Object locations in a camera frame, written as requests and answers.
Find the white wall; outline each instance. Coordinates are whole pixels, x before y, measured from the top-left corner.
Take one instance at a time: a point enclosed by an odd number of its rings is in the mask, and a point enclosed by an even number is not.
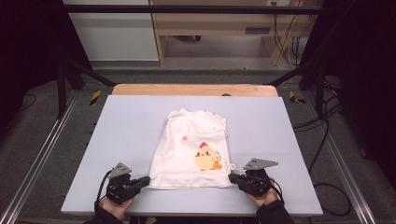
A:
[[[66,5],[148,5],[147,0],[64,0]],[[149,14],[70,13],[90,61],[159,61]]]

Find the table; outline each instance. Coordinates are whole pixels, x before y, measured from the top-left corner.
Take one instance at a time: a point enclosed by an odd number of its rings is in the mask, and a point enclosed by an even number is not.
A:
[[[219,96],[223,93],[232,97]],[[117,86],[107,98],[62,212],[92,215],[100,182],[119,161],[133,170],[132,178],[148,175],[166,116],[181,106],[204,107],[227,119],[227,144],[236,173],[242,174],[243,165],[253,157],[278,161],[278,166],[266,171],[282,187],[290,214],[322,215],[282,98],[274,87],[251,85]],[[255,216],[256,210],[232,185],[223,189],[144,188],[128,212],[135,216]]]
[[[265,7],[277,2],[279,7],[318,7],[321,1],[316,0],[149,0],[152,6],[243,6]],[[277,66],[282,54],[287,54],[289,38],[301,36],[307,38],[314,26],[309,15],[277,15],[269,14],[178,14],[152,13],[154,32],[157,41],[160,64],[164,64],[167,40],[169,35],[216,35],[216,36],[261,36],[266,50]]]

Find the cartoon chick print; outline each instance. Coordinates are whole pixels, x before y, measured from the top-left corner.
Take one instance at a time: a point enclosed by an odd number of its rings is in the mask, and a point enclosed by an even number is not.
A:
[[[195,154],[195,164],[201,171],[221,170],[221,156],[217,151],[213,151],[206,142],[201,143]]]

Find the white t-shirt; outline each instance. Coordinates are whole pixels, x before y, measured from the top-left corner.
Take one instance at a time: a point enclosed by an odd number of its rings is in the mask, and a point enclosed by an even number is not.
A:
[[[185,109],[167,117],[149,172],[150,187],[189,189],[231,185],[226,119]]]

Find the human hand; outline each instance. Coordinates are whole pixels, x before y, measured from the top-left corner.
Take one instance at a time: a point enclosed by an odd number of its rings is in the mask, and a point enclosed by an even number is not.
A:
[[[118,220],[123,220],[126,210],[134,203],[134,198],[126,201],[123,204],[117,204],[108,198],[104,198],[99,205],[107,212],[111,213]]]
[[[271,178],[271,184],[274,185],[274,179]],[[268,205],[277,200],[277,193],[274,189],[270,188],[268,191],[262,195],[261,197],[254,197],[251,194],[247,194],[247,197],[253,201],[258,207],[261,207],[263,204]]]

